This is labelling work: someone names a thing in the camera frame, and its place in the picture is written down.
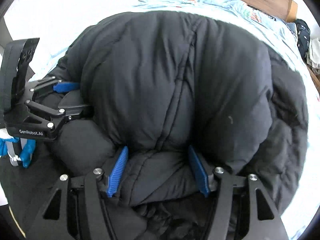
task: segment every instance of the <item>gloved hand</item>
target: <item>gloved hand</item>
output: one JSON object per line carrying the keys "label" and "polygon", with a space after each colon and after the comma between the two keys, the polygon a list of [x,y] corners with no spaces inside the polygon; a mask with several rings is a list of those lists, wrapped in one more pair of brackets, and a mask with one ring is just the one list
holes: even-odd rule
{"label": "gloved hand", "polygon": [[[6,145],[6,141],[17,143],[20,138],[12,137],[7,139],[0,138],[0,156],[4,156],[8,154],[8,149]],[[36,148],[35,140],[27,140],[26,145],[23,147],[22,152],[20,153],[20,159],[22,161],[23,167],[29,167],[32,159],[32,154]]]}

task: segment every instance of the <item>black bag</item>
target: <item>black bag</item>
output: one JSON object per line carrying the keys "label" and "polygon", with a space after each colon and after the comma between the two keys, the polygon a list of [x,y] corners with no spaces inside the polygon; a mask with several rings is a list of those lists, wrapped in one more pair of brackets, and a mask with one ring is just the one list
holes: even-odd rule
{"label": "black bag", "polygon": [[302,59],[306,59],[310,43],[310,29],[304,20],[297,19],[294,23],[297,26],[298,32],[297,46]]}

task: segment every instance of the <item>black down jacket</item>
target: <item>black down jacket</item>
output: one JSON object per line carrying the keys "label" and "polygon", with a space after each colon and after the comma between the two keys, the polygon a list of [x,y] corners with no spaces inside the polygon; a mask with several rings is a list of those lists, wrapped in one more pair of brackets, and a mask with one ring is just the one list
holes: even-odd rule
{"label": "black down jacket", "polygon": [[307,149],[305,88],[246,30],[187,13],[118,14],[85,29],[49,75],[80,82],[95,114],[38,143],[29,169],[1,159],[26,231],[63,172],[92,172],[124,145],[129,160],[109,207],[119,240],[199,238],[213,200],[198,193],[190,144],[233,174],[257,174],[280,213],[289,205]]}

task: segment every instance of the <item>blue gripper pad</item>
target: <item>blue gripper pad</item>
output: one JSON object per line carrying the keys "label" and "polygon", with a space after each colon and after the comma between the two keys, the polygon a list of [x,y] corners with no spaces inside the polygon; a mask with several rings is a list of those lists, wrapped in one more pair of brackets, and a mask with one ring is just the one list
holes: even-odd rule
{"label": "blue gripper pad", "polygon": [[208,174],[205,172],[197,153],[191,145],[188,148],[188,158],[193,176],[195,176],[195,180],[200,192],[205,197],[208,197],[209,193],[211,192],[209,189]]}
{"label": "blue gripper pad", "polygon": [[57,93],[66,93],[77,89],[80,89],[80,83],[60,82],[53,86],[53,91],[56,91]]}
{"label": "blue gripper pad", "polygon": [[113,194],[116,193],[118,190],[122,173],[128,161],[128,156],[129,149],[127,146],[125,146],[122,149],[122,152],[120,153],[119,158],[116,161],[116,164],[113,167],[113,170],[109,176],[108,188],[106,190],[107,197],[109,198],[111,198]]}

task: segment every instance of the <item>silver screw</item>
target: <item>silver screw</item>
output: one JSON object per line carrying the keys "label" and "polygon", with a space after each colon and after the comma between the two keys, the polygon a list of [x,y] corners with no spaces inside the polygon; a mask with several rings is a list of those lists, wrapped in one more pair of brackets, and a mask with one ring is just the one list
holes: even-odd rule
{"label": "silver screw", "polygon": [[256,181],[258,179],[258,177],[255,174],[249,174],[249,179]]}
{"label": "silver screw", "polygon": [[102,173],[102,169],[100,169],[100,168],[95,168],[95,169],[93,170],[93,173],[94,173],[95,175],[100,175],[100,174]]}
{"label": "silver screw", "polygon": [[47,124],[47,127],[48,127],[48,128],[53,128],[53,127],[54,127],[53,122],[49,122],[49,123]]}
{"label": "silver screw", "polygon": [[221,168],[221,167],[215,167],[214,171],[215,171],[216,173],[218,173],[218,174],[224,173],[224,169]]}
{"label": "silver screw", "polygon": [[63,174],[60,176],[60,180],[61,181],[66,181],[68,179],[68,175],[67,174]]}

